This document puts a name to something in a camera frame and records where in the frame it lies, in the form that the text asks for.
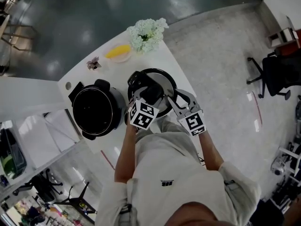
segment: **person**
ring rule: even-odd
[[[208,131],[199,134],[206,168],[180,125],[158,120],[162,133],[129,122],[114,182],[100,196],[96,226],[245,226],[261,190],[224,162]]]

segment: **floor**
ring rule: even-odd
[[[218,151],[258,181],[262,198],[268,198],[281,180],[270,172],[270,165],[278,147],[286,146],[295,133],[294,108],[300,88],[291,88],[292,96],[285,101],[267,91],[265,98],[259,99],[260,83],[246,85],[247,79],[258,75],[246,58],[253,56],[260,62],[270,52],[266,27],[253,8],[187,24],[164,41],[197,94]],[[105,151],[113,166],[121,144]],[[65,183],[65,197],[71,185],[75,185],[77,196],[84,182],[91,182],[85,197],[95,207],[103,184],[113,180],[114,173],[102,153],[92,154],[86,145],[65,155],[51,170]]]
[[[38,31],[30,52],[10,51],[9,76],[58,81],[80,60],[139,19],[166,18],[173,24],[194,14],[260,0],[22,0],[12,22]]]

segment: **white shirt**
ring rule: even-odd
[[[208,171],[197,161],[193,148],[190,137],[182,132],[142,138],[136,145],[132,182],[104,187],[95,225],[114,225],[129,194],[141,226],[164,225],[188,202],[207,206],[220,221],[246,225],[259,201],[259,186],[228,162],[219,171]],[[230,184],[227,192],[225,180]]]

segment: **flower bouquet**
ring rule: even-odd
[[[139,20],[135,26],[127,28],[131,39],[130,44],[138,53],[146,53],[158,48],[159,42],[163,40],[163,31],[168,28],[166,20],[146,19]]]

